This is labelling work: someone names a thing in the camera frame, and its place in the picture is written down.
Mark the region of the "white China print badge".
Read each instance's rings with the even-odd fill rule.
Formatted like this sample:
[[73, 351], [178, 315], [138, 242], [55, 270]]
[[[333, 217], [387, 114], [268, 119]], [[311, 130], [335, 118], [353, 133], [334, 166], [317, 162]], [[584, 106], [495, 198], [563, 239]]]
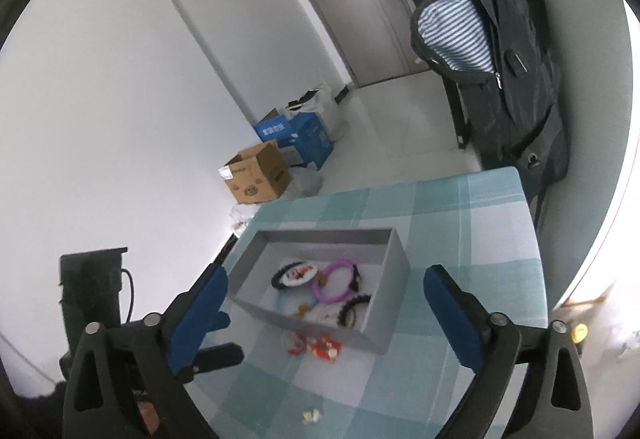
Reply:
[[272, 279], [275, 289], [292, 289], [311, 282], [318, 273], [312, 263], [290, 263], [281, 268]]

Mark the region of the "white red-rimmed pin badge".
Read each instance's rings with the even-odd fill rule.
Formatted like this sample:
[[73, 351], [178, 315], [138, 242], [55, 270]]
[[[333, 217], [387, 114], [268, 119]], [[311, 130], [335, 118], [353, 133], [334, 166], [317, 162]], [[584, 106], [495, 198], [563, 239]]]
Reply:
[[306, 314], [306, 317], [310, 319], [315, 317], [316, 321], [321, 324], [338, 326], [340, 321], [340, 315], [343, 310], [341, 303], [332, 303], [332, 305], [318, 305]]

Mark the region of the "striped shirt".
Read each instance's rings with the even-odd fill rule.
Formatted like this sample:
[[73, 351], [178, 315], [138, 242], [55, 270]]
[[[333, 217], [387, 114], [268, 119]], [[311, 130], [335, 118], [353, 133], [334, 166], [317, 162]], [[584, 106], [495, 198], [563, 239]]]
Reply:
[[456, 72], [495, 72], [485, 23], [473, 0], [435, 0], [416, 23], [420, 39]]

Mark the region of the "blue cardboard box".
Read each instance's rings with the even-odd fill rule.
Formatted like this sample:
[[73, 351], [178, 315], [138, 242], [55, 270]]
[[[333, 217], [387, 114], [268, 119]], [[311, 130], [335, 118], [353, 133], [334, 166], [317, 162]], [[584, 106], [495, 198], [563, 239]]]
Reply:
[[274, 108], [255, 126], [262, 142], [274, 141], [290, 167], [320, 170], [333, 151], [333, 143], [315, 113], [299, 113], [292, 118]]

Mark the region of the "cream flower earring charm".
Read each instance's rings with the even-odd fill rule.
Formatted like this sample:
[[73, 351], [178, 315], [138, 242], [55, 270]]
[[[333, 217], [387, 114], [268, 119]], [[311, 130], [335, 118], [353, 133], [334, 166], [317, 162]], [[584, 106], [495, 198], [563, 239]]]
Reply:
[[311, 423], [318, 423], [321, 418], [322, 418], [322, 414], [318, 409], [303, 411], [303, 414], [302, 414], [302, 422], [305, 425], [311, 424]]

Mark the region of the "red clear-dome capsule charm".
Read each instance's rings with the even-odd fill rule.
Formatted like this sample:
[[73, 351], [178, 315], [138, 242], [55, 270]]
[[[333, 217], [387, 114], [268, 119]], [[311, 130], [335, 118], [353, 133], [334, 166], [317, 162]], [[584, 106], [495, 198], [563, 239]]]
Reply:
[[284, 336], [285, 350], [289, 355], [302, 355], [307, 351], [306, 338], [296, 333], [289, 333]]

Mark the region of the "small black hair clip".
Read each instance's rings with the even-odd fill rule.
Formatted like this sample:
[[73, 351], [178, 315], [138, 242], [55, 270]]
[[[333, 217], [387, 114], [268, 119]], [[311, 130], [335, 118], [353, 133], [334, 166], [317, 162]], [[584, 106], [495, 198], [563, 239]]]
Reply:
[[354, 293], [358, 293], [360, 291], [360, 281], [361, 281], [361, 275], [359, 273], [358, 267], [355, 265], [355, 263], [352, 264], [352, 279], [349, 282], [349, 289], [354, 292]]

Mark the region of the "brown cardboard box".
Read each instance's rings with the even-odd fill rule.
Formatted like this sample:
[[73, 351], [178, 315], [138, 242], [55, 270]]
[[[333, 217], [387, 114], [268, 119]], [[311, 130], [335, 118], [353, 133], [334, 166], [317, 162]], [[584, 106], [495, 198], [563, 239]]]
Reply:
[[239, 204], [278, 199], [291, 183], [288, 165], [274, 141], [246, 148], [218, 169]]

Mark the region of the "white crumpled plastic bag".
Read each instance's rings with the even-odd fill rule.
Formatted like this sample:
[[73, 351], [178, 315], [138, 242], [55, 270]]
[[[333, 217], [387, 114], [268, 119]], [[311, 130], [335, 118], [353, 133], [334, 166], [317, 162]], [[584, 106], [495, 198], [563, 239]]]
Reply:
[[288, 198], [310, 197], [320, 192], [323, 178], [319, 171], [304, 167], [293, 167], [288, 172], [291, 176], [291, 182], [284, 192]]

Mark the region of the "grey cardboard storage box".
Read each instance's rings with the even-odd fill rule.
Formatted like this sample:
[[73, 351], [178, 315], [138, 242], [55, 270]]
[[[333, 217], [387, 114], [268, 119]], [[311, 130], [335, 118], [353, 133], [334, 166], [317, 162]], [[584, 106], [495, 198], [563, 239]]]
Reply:
[[[304, 285], [275, 289], [273, 277], [290, 263], [312, 263], [318, 273]], [[348, 287], [353, 263], [361, 275], [358, 293]], [[259, 230], [232, 251], [226, 269], [229, 297], [253, 317], [377, 355], [390, 347], [410, 273], [405, 249], [392, 228]], [[338, 326], [306, 315], [293, 318], [303, 303], [312, 309], [341, 303]]]

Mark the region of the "black hanging jacket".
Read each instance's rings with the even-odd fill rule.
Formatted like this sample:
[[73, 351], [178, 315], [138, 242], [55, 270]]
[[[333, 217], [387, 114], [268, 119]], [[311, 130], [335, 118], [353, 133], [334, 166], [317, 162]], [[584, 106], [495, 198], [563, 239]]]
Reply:
[[433, 1], [412, 14], [413, 49], [458, 85], [483, 167], [515, 168], [526, 198], [538, 197], [566, 177], [570, 160], [544, 0], [473, 0], [489, 37], [492, 74], [456, 72], [420, 39], [418, 15]]

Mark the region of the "black coat rack frame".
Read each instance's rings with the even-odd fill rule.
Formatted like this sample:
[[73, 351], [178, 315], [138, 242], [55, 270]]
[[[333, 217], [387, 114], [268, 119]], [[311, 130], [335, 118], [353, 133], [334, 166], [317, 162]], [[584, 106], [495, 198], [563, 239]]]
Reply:
[[454, 123], [454, 133], [460, 150], [465, 150], [471, 141], [472, 128], [462, 101], [458, 85], [451, 79], [442, 76], [449, 110]]

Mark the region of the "red cartoon car charm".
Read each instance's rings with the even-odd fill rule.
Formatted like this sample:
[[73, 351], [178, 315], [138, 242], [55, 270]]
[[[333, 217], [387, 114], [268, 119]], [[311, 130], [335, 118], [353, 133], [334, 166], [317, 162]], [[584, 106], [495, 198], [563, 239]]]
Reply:
[[308, 341], [307, 350], [316, 358], [334, 363], [340, 355], [342, 345], [330, 338], [314, 338]]

